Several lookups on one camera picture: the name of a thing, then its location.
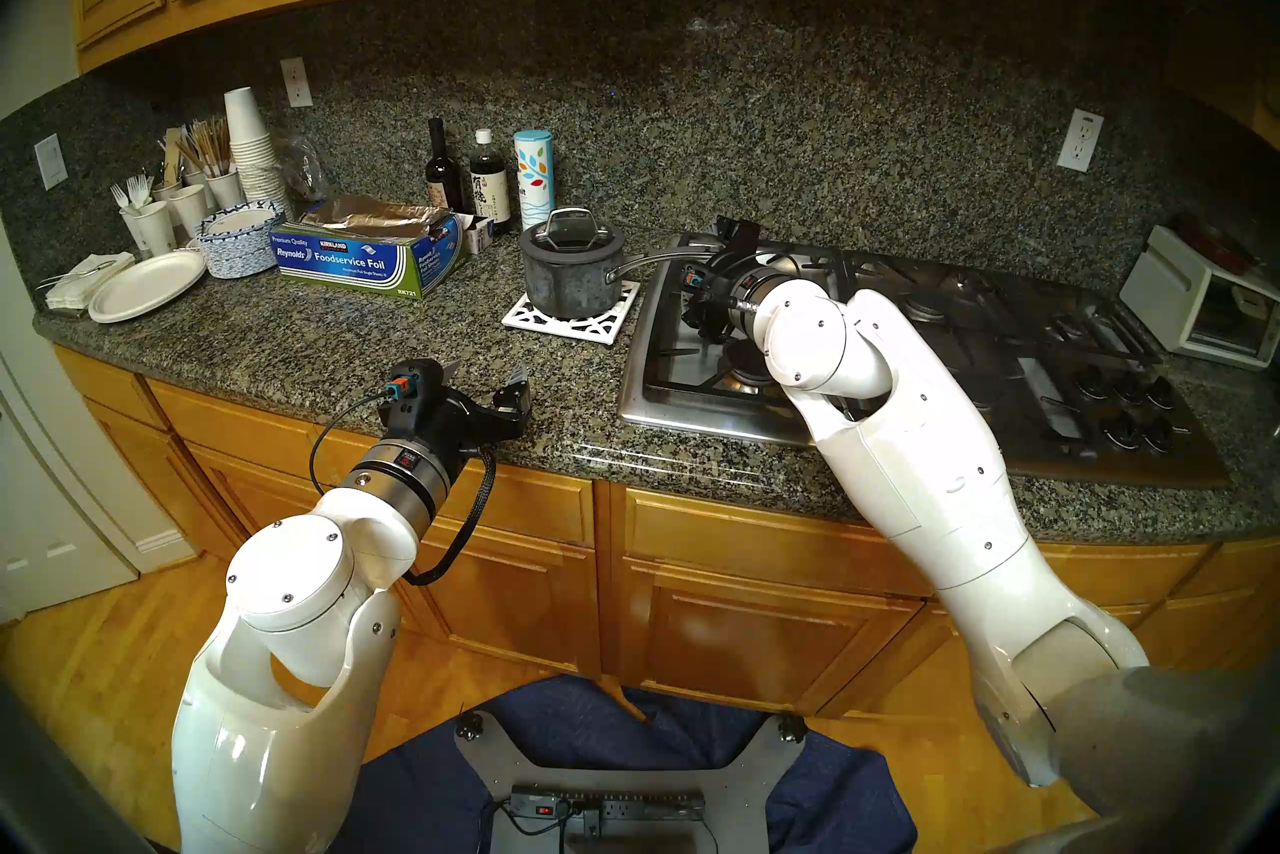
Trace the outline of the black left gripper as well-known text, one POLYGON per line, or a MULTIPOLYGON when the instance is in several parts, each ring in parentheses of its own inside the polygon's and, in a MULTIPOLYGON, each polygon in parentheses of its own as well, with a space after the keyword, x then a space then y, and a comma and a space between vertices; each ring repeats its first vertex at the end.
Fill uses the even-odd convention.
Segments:
POLYGON ((492 410, 452 387, 460 361, 412 359, 390 367, 388 383, 413 378, 412 396, 381 402, 384 440, 415 442, 443 467, 462 467, 483 447, 517 440, 529 430, 530 371, 513 370, 493 393, 492 410))

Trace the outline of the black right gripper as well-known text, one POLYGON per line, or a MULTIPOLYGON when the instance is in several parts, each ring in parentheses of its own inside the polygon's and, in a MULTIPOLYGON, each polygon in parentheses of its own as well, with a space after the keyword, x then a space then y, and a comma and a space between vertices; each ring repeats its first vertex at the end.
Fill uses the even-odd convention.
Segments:
POLYGON ((684 262, 684 323, 708 342, 753 341, 753 307, 771 282, 771 265, 756 256, 762 224, 718 216, 716 236, 721 250, 684 262))

